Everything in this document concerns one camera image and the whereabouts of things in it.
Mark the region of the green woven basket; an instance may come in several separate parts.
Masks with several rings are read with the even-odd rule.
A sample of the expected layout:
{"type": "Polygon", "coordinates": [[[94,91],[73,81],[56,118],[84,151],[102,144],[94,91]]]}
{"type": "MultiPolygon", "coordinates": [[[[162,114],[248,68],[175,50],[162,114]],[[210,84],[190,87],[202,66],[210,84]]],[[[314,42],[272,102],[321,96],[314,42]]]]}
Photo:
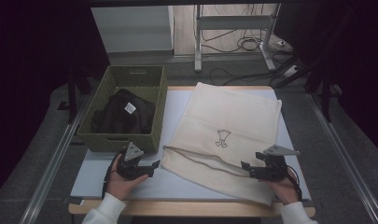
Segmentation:
{"type": "Polygon", "coordinates": [[[78,136],[93,152],[117,152],[133,142],[146,154],[159,150],[161,128],[167,95],[167,78],[162,65],[110,65],[82,121],[78,136]],[[96,110],[105,107],[110,96],[121,89],[131,91],[156,106],[151,133],[94,133],[91,119],[96,110]]]}

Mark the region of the black cloth garment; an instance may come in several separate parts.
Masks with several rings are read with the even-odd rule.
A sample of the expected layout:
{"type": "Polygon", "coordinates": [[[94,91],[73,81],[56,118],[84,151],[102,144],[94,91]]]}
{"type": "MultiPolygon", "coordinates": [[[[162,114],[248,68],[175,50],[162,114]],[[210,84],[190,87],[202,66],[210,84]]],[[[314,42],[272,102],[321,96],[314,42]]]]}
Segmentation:
{"type": "Polygon", "coordinates": [[[91,119],[94,133],[151,133],[156,106],[131,91],[121,89],[110,96],[91,119]]]}

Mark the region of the white power strip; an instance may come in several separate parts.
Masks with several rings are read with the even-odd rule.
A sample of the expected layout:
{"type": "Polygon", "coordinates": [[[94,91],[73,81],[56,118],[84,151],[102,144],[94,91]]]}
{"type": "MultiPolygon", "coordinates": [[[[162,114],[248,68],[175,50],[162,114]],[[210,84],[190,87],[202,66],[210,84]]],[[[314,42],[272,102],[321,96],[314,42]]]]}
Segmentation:
{"type": "Polygon", "coordinates": [[[284,73],[285,77],[291,77],[295,73],[297,73],[301,68],[297,65],[292,65],[286,72],[284,73]]]}

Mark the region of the white cabinet panel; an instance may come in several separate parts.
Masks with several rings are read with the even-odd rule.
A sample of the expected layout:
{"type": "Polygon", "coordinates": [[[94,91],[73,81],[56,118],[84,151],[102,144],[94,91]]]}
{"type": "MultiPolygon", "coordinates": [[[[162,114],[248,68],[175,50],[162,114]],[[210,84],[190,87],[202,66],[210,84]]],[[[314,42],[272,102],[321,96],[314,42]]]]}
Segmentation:
{"type": "Polygon", "coordinates": [[[108,53],[174,49],[172,7],[92,7],[91,12],[108,53]]]}

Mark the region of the person's right hand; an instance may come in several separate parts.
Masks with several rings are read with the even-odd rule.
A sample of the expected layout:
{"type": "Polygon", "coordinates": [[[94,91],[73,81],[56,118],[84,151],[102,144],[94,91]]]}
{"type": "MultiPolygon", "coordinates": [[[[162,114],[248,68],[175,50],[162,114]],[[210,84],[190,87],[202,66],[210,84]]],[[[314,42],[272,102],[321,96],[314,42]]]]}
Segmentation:
{"type": "Polygon", "coordinates": [[[288,176],[291,177],[294,182],[291,182],[287,177],[279,182],[266,181],[266,184],[271,188],[275,196],[283,205],[299,201],[299,195],[294,186],[297,178],[291,170],[288,170],[288,176]]]}

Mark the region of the metal floor rail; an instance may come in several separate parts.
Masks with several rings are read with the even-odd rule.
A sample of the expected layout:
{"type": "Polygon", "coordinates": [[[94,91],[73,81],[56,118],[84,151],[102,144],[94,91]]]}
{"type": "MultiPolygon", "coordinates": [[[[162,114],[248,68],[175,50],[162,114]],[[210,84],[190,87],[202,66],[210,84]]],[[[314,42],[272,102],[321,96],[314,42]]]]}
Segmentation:
{"type": "Polygon", "coordinates": [[[46,169],[35,188],[31,200],[28,202],[23,212],[19,224],[35,224],[89,100],[89,96],[83,96],[78,100],[77,114],[71,123],[67,125],[61,141],[51,154],[46,169]]]}
{"type": "Polygon", "coordinates": [[[333,149],[336,151],[348,178],[350,179],[354,189],[357,192],[359,199],[364,205],[368,215],[373,224],[378,224],[378,201],[374,197],[369,185],[365,182],[362,175],[359,173],[358,168],[355,166],[353,160],[348,154],[345,145],[343,144],[340,136],[335,131],[333,125],[322,113],[321,104],[316,99],[313,93],[306,93],[306,97],[310,101],[316,116],[326,133],[333,149]]]}

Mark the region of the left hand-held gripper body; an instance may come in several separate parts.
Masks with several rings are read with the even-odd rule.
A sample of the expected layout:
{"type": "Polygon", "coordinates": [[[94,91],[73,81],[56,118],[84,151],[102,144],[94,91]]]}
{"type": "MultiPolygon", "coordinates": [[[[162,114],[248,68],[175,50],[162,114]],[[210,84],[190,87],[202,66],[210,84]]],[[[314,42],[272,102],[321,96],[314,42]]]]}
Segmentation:
{"type": "Polygon", "coordinates": [[[143,155],[144,152],[131,142],[119,160],[117,173],[127,180],[134,180],[141,176],[141,171],[147,169],[145,166],[138,165],[143,155]]]}

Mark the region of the grey metal desk frame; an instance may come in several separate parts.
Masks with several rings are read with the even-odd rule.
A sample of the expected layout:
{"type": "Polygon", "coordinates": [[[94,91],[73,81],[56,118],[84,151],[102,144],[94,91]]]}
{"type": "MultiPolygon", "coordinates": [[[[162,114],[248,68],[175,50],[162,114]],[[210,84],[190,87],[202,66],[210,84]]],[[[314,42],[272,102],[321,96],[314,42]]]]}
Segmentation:
{"type": "Polygon", "coordinates": [[[201,51],[201,31],[203,30],[266,30],[265,37],[259,43],[259,50],[269,71],[275,71],[273,59],[268,51],[269,42],[273,28],[277,19],[280,4],[273,7],[270,15],[246,15],[246,16],[202,16],[201,6],[195,6],[195,51],[194,51],[194,71],[202,71],[202,51],[201,51]]]}

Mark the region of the person's left hand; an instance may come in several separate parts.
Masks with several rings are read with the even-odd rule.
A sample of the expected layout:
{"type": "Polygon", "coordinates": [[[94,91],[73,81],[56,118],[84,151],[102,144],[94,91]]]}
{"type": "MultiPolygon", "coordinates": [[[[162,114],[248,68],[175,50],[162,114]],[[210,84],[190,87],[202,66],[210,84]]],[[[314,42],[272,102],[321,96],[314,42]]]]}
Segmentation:
{"type": "Polygon", "coordinates": [[[148,179],[148,175],[142,175],[135,180],[126,180],[117,173],[117,167],[121,154],[118,154],[117,158],[113,162],[111,171],[108,174],[108,182],[106,186],[106,192],[114,196],[115,198],[124,201],[130,192],[138,185],[148,179]]]}

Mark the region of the cream drawstring bag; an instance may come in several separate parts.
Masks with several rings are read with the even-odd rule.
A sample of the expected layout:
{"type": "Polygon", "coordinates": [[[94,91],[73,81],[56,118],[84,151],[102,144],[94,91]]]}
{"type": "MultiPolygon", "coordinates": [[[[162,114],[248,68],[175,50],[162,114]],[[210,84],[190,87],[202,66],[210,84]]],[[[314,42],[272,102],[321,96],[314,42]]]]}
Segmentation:
{"type": "Polygon", "coordinates": [[[164,169],[205,188],[269,205],[270,188],[251,178],[243,161],[275,144],[282,102],[199,83],[164,147],[164,169]]]}

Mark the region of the black metal stand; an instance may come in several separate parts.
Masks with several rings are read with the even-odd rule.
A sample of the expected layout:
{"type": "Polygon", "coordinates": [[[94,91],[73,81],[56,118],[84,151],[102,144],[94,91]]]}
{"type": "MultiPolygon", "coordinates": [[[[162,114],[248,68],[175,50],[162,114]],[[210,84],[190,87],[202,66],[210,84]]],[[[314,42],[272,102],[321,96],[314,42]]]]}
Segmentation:
{"type": "Polygon", "coordinates": [[[68,110],[69,110],[69,120],[71,123],[77,114],[77,99],[76,99],[76,88],[83,93],[89,94],[91,92],[91,84],[88,79],[73,70],[68,72],[68,110]]]}
{"type": "Polygon", "coordinates": [[[308,77],[304,88],[307,92],[316,93],[320,90],[320,109],[327,122],[331,122],[329,114],[329,100],[336,97],[337,93],[331,91],[331,76],[326,70],[315,70],[308,77]]]}

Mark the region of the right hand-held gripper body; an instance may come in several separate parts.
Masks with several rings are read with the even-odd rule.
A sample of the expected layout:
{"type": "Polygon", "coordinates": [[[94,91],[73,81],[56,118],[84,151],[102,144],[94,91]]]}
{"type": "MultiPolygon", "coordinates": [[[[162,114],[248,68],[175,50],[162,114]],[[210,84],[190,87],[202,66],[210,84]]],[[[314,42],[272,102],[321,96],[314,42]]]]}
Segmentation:
{"type": "Polygon", "coordinates": [[[265,162],[265,167],[259,167],[260,180],[280,181],[286,177],[287,163],[285,156],[298,156],[299,151],[273,145],[263,152],[257,152],[256,158],[265,162]]]}

